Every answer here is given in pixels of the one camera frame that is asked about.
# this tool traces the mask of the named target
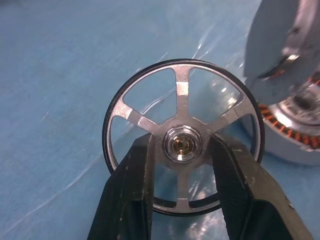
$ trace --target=metal wheel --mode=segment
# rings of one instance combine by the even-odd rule
[[[194,68],[224,78],[241,93],[238,102],[213,123],[206,124],[189,115],[189,72]],[[157,124],[125,104],[124,96],[142,79],[165,69],[172,69],[175,72],[177,113],[162,124]],[[166,165],[176,172],[177,201],[155,197],[153,210],[174,216],[212,212],[220,207],[216,194],[201,200],[189,201],[190,173],[194,168],[210,160],[207,153],[209,137],[245,115],[251,115],[252,130],[255,133],[255,137],[252,138],[251,154],[260,163],[264,150],[264,124],[258,105],[245,85],[227,70],[209,62],[194,59],[159,62],[132,76],[112,99],[102,130],[102,147],[106,164],[111,173],[118,166],[111,143],[111,124],[115,116],[120,116],[154,135],[156,163]]]

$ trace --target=center bore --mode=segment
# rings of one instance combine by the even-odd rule
[[[194,128],[180,125],[165,134],[163,148],[167,157],[174,162],[188,163],[202,152],[202,139]]]
[[[194,144],[191,138],[187,136],[177,136],[172,147],[177,154],[187,155],[193,151]]]
[[[293,97],[293,102],[298,105],[299,108],[306,110],[306,111],[311,111],[314,109],[313,103],[310,102],[308,99],[301,97],[301,96],[294,96]]]

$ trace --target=clear plastic film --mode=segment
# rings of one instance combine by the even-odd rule
[[[244,81],[246,37],[259,4],[259,0],[2,2],[0,239],[86,239],[110,176],[101,135],[114,94],[140,69],[175,58],[209,61]],[[192,74],[193,115],[211,121],[234,104],[237,93],[222,79]],[[148,77],[125,101],[155,121],[164,121],[175,112],[173,80],[167,72]],[[229,133],[248,140],[239,126],[232,127]],[[144,132],[116,119],[111,133],[120,161]],[[316,168],[307,172],[305,167],[267,158],[265,166],[320,238],[314,224],[320,223],[320,214],[307,207],[316,206],[313,199],[320,197],[320,191],[308,188],[317,178]],[[214,193],[214,183],[212,169],[198,168],[189,183],[190,198]],[[170,200],[174,186],[172,172],[157,169],[155,195]],[[309,204],[297,197],[301,190]],[[155,213],[153,218],[153,240],[229,239],[221,210],[190,218]]]

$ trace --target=blue mat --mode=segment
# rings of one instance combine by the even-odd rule
[[[2,1],[0,239],[86,239],[110,176],[102,156],[101,132],[118,88],[137,70],[174,58],[210,61],[244,81],[246,36],[259,3]],[[170,80],[162,79],[165,84],[156,80],[150,83],[157,92],[155,99],[152,95],[145,102],[135,96],[128,99],[149,116],[170,112],[170,104],[147,105],[170,99]],[[207,112],[197,106],[203,106],[201,91],[210,81],[194,86],[191,111],[202,118]],[[146,92],[146,86],[137,91]],[[248,136],[241,127],[233,127],[245,141]],[[128,128],[120,120],[112,132],[120,155],[135,134],[141,134]],[[125,145],[119,145],[125,139]],[[320,168],[293,165],[270,155],[265,155],[262,165],[279,181],[314,238],[320,240],[316,203]],[[159,178],[169,185],[166,174]],[[196,190],[206,189],[211,177],[208,172],[191,186],[194,198],[214,191]],[[170,195],[165,184],[158,186],[157,194]],[[221,210],[188,219],[155,214],[152,239],[164,238],[224,240],[228,235]]]

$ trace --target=wheel hub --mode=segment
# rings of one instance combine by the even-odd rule
[[[200,134],[186,125],[171,128],[165,134],[163,141],[165,154],[176,163],[189,163],[202,151]]]
[[[279,126],[284,125],[301,135],[320,136],[319,86],[306,83],[296,95],[270,105],[268,109],[279,122]]]

